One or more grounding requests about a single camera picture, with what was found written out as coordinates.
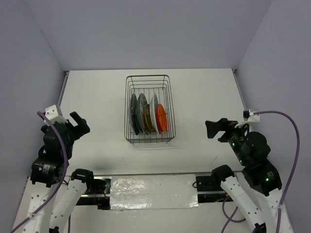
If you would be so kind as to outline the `orange plastic plate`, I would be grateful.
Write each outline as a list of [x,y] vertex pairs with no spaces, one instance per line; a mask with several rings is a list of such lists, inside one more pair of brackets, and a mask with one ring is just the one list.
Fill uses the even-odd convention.
[[156,122],[159,133],[166,132],[168,129],[168,120],[165,109],[162,104],[157,105]]

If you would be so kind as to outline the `dark teal glazed plate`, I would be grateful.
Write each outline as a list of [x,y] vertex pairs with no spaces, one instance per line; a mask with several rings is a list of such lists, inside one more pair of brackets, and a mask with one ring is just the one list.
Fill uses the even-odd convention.
[[129,115],[129,122],[134,131],[134,134],[138,135],[139,129],[138,129],[138,126],[136,124],[136,119],[135,119],[136,105],[137,105],[137,97],[135,93],[133,93],[129,101],[129,114],[128,115]]

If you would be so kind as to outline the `white blue floral plate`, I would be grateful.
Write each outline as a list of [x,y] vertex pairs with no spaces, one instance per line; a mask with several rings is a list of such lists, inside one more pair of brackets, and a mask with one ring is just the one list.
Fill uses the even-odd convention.
[[145,107],[147,106],[147,99],[144,93],[140,93],[138,97],[138,104],[137,104],[137,118],[138,118],[138,125],[142,132],[146,135],[150,134],[150,130],[147,127],[147,123],[145,122]]

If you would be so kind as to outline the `yellow brown patterned plate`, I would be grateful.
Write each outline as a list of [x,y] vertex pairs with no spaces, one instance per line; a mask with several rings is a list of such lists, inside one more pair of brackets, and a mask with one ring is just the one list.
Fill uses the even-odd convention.
[[151,115],[150,115],[150,105],[147,104],[145,107],[145,122],[147,124],[147,127],[149,129],[150,132],[155,132],[155,128],[152,125],[152,121],[151,121]]

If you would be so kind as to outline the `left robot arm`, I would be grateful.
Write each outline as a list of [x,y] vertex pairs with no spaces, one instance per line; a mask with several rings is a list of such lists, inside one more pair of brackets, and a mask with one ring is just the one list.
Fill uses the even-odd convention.
[[73,144],[90,133],[90,128],[76,112],[70,114],[77,123],[72,125],[56,106],[43,113],[38,111],[37,115],[44,120],[41,127],[44,145],[32,164],[32,192],[27,217],[12,232],[22,229],[24,233],[62,233],[69,225],[80,197],[95,189],[93,172],[78,168],[71,174],[60,200],[55,200],[69,167]]

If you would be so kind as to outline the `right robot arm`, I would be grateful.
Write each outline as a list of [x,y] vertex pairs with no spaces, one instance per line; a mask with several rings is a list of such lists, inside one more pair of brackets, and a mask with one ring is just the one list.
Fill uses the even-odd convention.
[[218,141],[228,143],[232,148],[258,203],[252,201],[228,165],[212,170],[212,186],[217,190],[223,189],[231,197],[251,232],[292,233],[294,230],[287,210],[281,204],[282,182],[279,172],[268,160],[271,149],[265,136],[251,132],[247,123],[239,124],[226,118],[216,122],[205,121],[205,125],[209,139],[223,132]]

